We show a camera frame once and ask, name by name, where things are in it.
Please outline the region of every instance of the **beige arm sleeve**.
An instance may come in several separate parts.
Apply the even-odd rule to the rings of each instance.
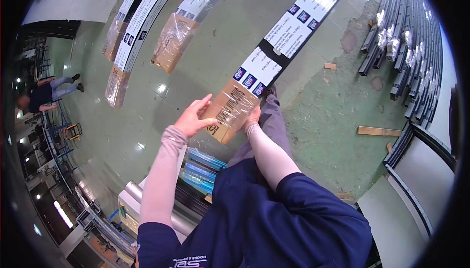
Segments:
[[[140,212],[140,224],[163,223],[173,228],[172,212],[178,177],[176,165],[179,151],[187,143],[186,136],[173,125],[163,132],[161,146],[145,182]]]
[[[282,178],[301,172],[289,155],[263,132],[259,124],[248,124],[245,133],[253,149],[256,164],[271,189],[276,191]]]

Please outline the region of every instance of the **jeans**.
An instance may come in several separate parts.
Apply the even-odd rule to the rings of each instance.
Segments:
[[[71,92],[77,89],[77,85],[74,85],[74,86],[68,87],[67,89],[56,90],[56,88],[60,87],[62,84],[66,82],[73,83],[73,79],[70,77],[63,76],[61,78],[55,79],[50,82],[50,85],[52,88],[52,100],[53,101],[59,99],[63,95],[70,94]]]
[[[292,158],[291,146],[287,138],[286,124],[282,117],[279,101],[274,95],[268,95],[266,103],[261,108],[259,124],[263,132]],[[235,155],[230,159],[227,168],[244,159],[253,158],[253,150],[249,142],[244,142]]]

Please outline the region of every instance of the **navy blue shirt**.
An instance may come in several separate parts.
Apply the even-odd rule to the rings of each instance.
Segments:
[[[165,224],[142,224],[139,267],[365,266],[367,220],[302,173],[274,192],[255,159],[245,159],[217,175],[212,202],[183,244]]]
[[[52,87],[50,83],[45,83],[38,87],[35,83],[28,89],[28,96],[30,97],[30,104],[28,105],[29,112],[39,112],[39,107],[52,102]]]

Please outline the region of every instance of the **green floor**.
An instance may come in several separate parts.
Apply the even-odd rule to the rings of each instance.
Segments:
[[[167,75],[149,62],[163,25],[181,2],[169,0],[146,36],[120,110],[104,100],[112,63],[102,55],[117,7],[106,24],[82,22],[73,50],[71,40],[48,38],[55,75],[82,75],[85,93],[63,98],[72,121],[84,131],[74,146],[79,164],[74,176],[105,213],[116,209],[117,194],[129,180],[140,182],[148,174],[165,127],[194,99],[218,93],[293,1],[220,0]],[[333,192],[351,191],[355,199],[385,171],[385,144],[394,142],[358,136],[356,127],[401,129],[405,124],[404,107],[389,97],[390,63],[367,77],[357,74],[365,57],[359,49],[377,9],[375,0],[338,1],[276,81],[299,168]],[[325,63],[337,63],[338,69],[325,70]],[[239,134],[221,145],[202,132],[189,145],[228,161],[244,140]]]

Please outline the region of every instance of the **shoe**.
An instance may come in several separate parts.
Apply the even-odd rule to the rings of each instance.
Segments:
[[[80,90],[82,93],[85,91],[82,83],[77,84],[77,89]]]
[[[276,98],[277,98],[277,93],[276,93],[276,85],[273,84],[272,86],[270,86],[264,93],[264,101],[266,102],[266,99],[267,99],[267,96],[269,95],[274,95]]]
[[[75,82],[77,79],[79,79],[79,78],[80,78],[80,74],[79,74],[79,73],[75,74],[75,75],[72,77],[72,80],[73,80],[72,83],[74,83],[74,82]]]

